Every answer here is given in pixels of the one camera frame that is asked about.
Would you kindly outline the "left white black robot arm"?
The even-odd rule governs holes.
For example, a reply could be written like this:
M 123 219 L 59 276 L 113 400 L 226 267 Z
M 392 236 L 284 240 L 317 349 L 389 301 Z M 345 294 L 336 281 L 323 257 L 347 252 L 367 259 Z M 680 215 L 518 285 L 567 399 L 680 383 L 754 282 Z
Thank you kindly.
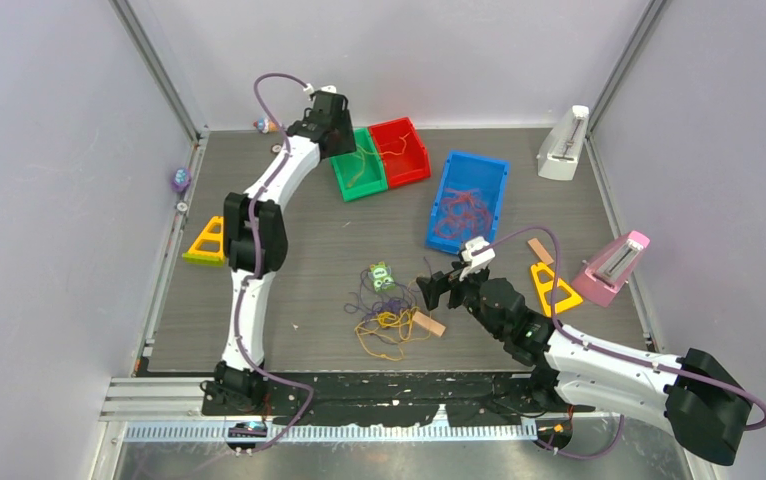
M 231 270 L 228 337 L 213 377 L 202 382 L 207 416 L 263 410 L 264 327 L 269 291 L 288 253 L 284 209 L 322 160 L 356 149 L 347 98 L 331 87 L 310 95 L 301 119 L 287 129 L 274 160 L 244 192 L 223 203 L 223 248 Z

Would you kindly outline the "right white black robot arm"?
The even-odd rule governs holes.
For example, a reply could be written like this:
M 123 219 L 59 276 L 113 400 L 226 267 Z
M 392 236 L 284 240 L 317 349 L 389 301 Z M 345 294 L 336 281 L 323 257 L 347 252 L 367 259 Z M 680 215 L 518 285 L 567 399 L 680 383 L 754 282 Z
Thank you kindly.
M 671 435 L 693 455 L 731 466 L 748 428 L 752 402 L 711 354 L 691 348 L 682 356 L 628 348 L 557 325 L 527 306 L 505 278 L 488 270 L 420 276 L 426 307 L 449 296 L 516 362 L 531 368 L 530 397 L 543 410 L 585 406 L 629 417 Z

